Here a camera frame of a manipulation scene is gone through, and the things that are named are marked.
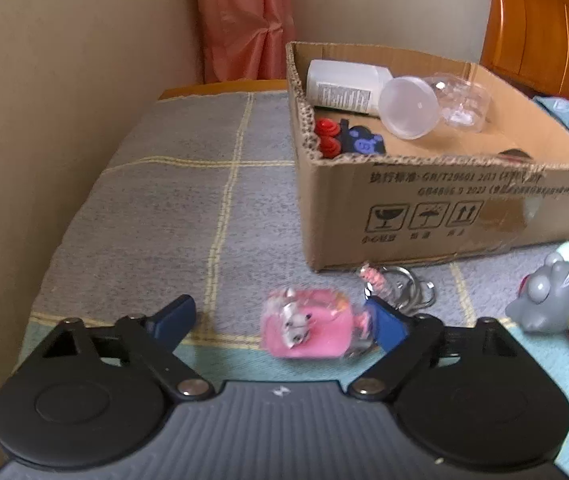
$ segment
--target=wall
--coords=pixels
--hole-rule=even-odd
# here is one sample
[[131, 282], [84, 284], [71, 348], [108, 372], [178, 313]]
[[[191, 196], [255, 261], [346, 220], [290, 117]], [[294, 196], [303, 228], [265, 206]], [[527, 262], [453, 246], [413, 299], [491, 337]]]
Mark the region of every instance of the wall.
[[196, 0], [0, 0], [0, 385], [120, 139], [165, 88], [200, 82], [195, 19]]
[[478, 61], [491, 0], [293, 0], [298, 39], [384, 44]]

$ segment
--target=pink curtain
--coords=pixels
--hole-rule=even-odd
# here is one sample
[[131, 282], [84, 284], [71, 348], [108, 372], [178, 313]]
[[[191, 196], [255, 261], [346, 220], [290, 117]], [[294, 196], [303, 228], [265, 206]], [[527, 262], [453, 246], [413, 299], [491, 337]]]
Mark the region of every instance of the pink curtain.
[[198, 0], [207, 83], [285, 78], [291, 0]]

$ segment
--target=wooden bed frame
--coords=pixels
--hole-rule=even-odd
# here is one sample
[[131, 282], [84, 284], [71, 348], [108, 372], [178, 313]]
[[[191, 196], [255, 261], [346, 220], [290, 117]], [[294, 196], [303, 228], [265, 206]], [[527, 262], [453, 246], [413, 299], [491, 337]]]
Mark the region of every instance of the wooden bed frame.
[[519, 88], [569, 99], [569, 0], [491, 0], [481, 63]]

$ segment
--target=red button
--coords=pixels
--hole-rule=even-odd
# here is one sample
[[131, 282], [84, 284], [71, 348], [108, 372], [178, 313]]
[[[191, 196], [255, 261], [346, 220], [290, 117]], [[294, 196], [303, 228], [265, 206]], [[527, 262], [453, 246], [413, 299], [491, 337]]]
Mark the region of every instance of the red button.
[[320, 137], [335, 137], [340, 133], [340, 125], [331, 119], [318, 119], [315, 121], [315, 132]]
[[320, 137], [320, 151], [325, 158], [334, 158], [340, 155], [342, 146], [340, 141], [333, 137]]

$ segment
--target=barcode label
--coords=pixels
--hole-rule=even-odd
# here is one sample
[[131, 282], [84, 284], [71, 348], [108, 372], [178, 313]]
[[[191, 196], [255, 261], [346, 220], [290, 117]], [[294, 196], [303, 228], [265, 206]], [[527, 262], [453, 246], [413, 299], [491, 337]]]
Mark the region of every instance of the barcode label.
[[371, 99], [370, 90], [321, 83], [317, 86], [317, 105], [365, 114]]

